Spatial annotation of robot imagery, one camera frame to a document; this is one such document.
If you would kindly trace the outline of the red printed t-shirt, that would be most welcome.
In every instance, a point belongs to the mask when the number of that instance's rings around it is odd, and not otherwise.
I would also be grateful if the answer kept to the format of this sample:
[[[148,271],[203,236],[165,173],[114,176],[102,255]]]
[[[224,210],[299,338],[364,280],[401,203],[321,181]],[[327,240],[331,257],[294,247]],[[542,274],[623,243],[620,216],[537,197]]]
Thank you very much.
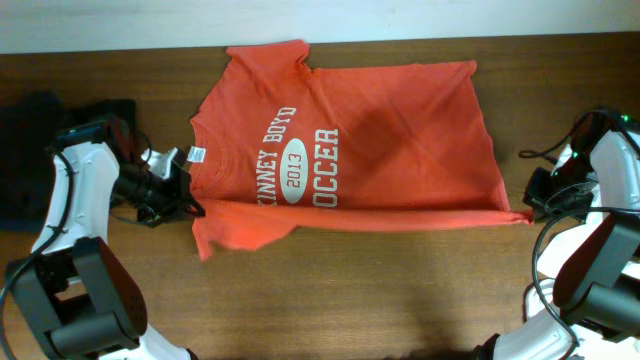
[[[191,124],[199,256],[299,227],[410,232],[527,224],[510,207],[473,60],[312,68],[301,40],[228,49]]]

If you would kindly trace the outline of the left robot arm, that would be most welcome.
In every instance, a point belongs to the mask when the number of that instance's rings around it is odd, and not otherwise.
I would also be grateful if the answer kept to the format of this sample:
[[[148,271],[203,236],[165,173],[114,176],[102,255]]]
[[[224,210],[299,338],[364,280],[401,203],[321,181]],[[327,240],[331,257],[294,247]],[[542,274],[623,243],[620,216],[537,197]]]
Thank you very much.
[[[8,264],[1,291],[49,359],[197,358],[150,325],[140,288],[108,245],[110,210],[121,202],[150,228],[205,214],[190,192],[188,154],[147,149],[137,160],[133,140],[114,116],[55,136],[44,226],[30,255]]]

